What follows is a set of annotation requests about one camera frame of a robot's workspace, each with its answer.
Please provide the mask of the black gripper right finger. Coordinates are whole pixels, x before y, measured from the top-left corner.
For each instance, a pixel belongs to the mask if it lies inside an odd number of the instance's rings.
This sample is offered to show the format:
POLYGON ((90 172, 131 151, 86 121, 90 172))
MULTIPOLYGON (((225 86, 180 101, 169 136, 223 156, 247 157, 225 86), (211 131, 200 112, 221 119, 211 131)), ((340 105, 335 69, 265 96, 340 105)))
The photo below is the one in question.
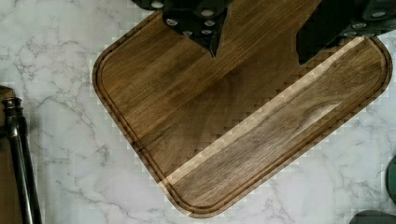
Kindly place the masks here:
POLYGON ((395 30, 396 0, 321 0, 296 35, 299 64, 348 37, 395 30))

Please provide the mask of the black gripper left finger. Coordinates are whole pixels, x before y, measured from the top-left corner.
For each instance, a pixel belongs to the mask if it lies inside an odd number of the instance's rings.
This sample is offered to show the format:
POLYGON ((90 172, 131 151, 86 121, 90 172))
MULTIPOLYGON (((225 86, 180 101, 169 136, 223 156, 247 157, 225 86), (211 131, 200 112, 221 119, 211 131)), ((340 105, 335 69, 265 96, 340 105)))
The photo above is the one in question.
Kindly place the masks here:
POLYGON ((145 10, 161 11, 163 23, 217 56, 228 7, 233 0, 132 0, 145 10))

